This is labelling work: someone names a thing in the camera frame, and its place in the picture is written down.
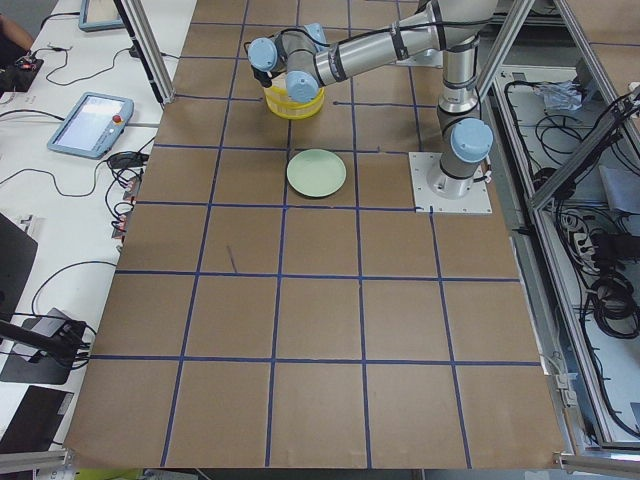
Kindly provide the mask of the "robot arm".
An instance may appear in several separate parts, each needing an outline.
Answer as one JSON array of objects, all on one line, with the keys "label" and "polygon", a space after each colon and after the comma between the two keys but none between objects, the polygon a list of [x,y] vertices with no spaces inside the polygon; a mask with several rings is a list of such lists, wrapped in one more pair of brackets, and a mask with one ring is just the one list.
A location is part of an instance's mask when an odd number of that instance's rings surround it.
[{"label": "robot arm", "polygon": [[290,27],[248,44],[254,77],[268,88],[279,75],[288,97],[313,101],[323,87],[345,82],[376,68],[405,61],[426,51],[443,55],[438,98],[445,145],[437,174],[465,181],[486,159],[493,133],[478,113],[478,35],[492,19],[494,1],[422,1],[414,15],[329,43],[318,23]]}]

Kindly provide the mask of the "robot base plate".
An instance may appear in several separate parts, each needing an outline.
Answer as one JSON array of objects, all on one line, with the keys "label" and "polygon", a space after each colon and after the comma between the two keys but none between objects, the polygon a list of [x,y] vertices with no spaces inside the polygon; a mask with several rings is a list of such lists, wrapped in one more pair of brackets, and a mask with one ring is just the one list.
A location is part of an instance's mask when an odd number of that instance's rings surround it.
[{"label": "robot base plate", "polygon": [[414,209],[418,213],[489,215],[492,213],[484,172],[457,180],[441,171],[439,152],[408,154]]}]

